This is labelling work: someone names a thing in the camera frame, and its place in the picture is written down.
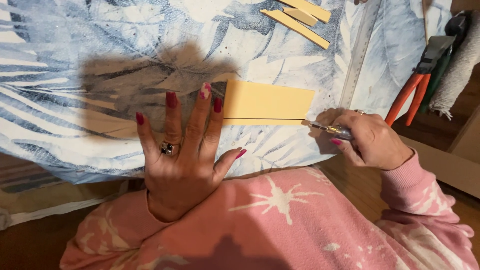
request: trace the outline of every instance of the red nail polish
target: red nail polish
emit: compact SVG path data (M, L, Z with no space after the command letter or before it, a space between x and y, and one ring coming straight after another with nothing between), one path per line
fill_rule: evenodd
M137 124L143 125L144 124L144 115L141 112L135 113L135 118L137 119Z
M221 112L222 111L222 99L221 98L215 98L215 101L213 103L213 111L214 112Z
M331 141L333 144L336 144L336 145L341 145L341 144L342 144L342 141L340 141L339 139L333 138L333 139L331 139L330 141Z
M235 159L238 159L239 157L243 156L243 154L245 154L246 152L247 152L247 149L243 149L242 151L240 151L240 154Z
M167 92L167 106L174 109L177 106L177 95L175 92Z

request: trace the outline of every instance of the pink painted fingernail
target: pink painted fingernail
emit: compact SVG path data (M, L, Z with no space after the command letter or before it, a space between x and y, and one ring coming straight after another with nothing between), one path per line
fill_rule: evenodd
M135 113L135 118L137 119L137 124L143 125L144 124L144 115L141 112Z
M174 109L177 106L177 95L175 92L167 92L167 106Z
M221 98L215 98L215 101L213 103L213 111L214 112L221 112L222 111L222 99Z
M330 141L331 141L333 144L336 144L336 145L341 145L341 144L342 144L342 141L340 141L339 139L333 138L333 139L331 139Z
M210 92L212 92L212 86L209 83L205 82L202 85L202 88L200 88L200 98L207 99L210 95Z
M235 159L238 159L239 157L243 156L243 154L245 154L246 152L247 152L247 149L243 149L242 151L240 151L240 154Z

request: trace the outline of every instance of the silver ring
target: silver ring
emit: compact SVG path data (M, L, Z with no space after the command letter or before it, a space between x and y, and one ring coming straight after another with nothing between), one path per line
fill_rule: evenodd
M356 112L358 112L360 115L362 115L362 114L366 114L366 112L365 112L365 111L363 111L363 110L355 110L355 111L356 111Z
M165 154L167 156L172 156L178 153L180 149L180 145L172 145L166 142L162 142L160 145L160 151L162 154Z

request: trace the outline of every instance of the grozing pliers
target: grozing pliers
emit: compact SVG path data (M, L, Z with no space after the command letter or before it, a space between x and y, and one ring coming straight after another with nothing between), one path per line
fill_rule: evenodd
M412 104L408 109L405 125L410 125L412 123L413 117L415 117L415 113L417 112L423 96L425 95L425 91L427 90L427 85L433 68L437 64L438 59L454 40L455 37L448 36L432 36L429 38L428 45L425 47L425 50L423 50L420 62L398 93L398 96L394 100L392 107L385 118L385 122L389 126L393 124L403 104L416 88L417 91L415 91Z

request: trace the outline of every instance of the woman's right hand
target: woman's right hand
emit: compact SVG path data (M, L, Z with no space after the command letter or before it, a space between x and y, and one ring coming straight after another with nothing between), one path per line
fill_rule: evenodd
M409 160L414 152L378 114L359 114L345 110L333 125L351 129L353 141L332 138L347 160L354 166L393 170Z

